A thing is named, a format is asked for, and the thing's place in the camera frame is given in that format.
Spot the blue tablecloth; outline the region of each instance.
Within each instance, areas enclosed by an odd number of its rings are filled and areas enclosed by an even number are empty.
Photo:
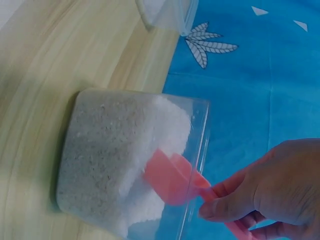
[[[211,101],[212,184],[288,139],[320,137],[320,1],[200,0],[163,92]],[[192,219],[188,240],[231,240]]]

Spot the pink scoop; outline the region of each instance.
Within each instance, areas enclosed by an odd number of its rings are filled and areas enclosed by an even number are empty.
[[[183,205],[197,196],[205,202],[218,198],[211,184],[179,154],[173,154],[169,159],[157,149],[146,164],[143,177],[168,205]],[[240,221],[225,225],[238,240],[257,240]]]

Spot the white leaf print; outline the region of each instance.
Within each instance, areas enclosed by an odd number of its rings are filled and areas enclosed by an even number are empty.
[[[204,22],[204,23],[196,26],[194,29],[192,29],[191,33],[205,32],[205,31],[207,31],[208,26],[209,26],[209,22]]]
[[[217,33],[200,31],[200,32],[190,33],[186,37],[186,39],[188,39],[188,40],[205,40],[205,39],[220,38],[220,37],[222,37],[222,35],[217,34]]]
[[[186,44],[189,46],[195,60],[198,62],[201,68],[205,69],[208,63],[207,54],[205,50],[192,41],[189,41],[189,40],[185,40],[185,41],[186,41]]]
[[[192,42],[201,46],[201,48],[206,52],[215,53],[215,54],[230,53],[238,48],[237,45],[223,43],[223,42],[197,41],[197,40]]]

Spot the plastic container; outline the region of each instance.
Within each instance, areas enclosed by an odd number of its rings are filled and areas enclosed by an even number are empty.
[[[187,36],[194,24],[199,0],[137,0],[148,24]]]
[[[192,172],[201,173],[208,117],[209,103],[201,99],[101,88],[80,92],[63,146],[59,207],[124,239],[182,239],[197,217],[196,199],[165,204],[143,175],[159,149],[168,157],[183,155]]]

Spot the wooden table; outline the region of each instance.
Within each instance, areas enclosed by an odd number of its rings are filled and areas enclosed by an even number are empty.
[[[161,92],[178,35],[147,30],[134,0],[25,0],[13,12],[0,31],[0,240],[114,239],[55,203],[72,103],[93,86]]]

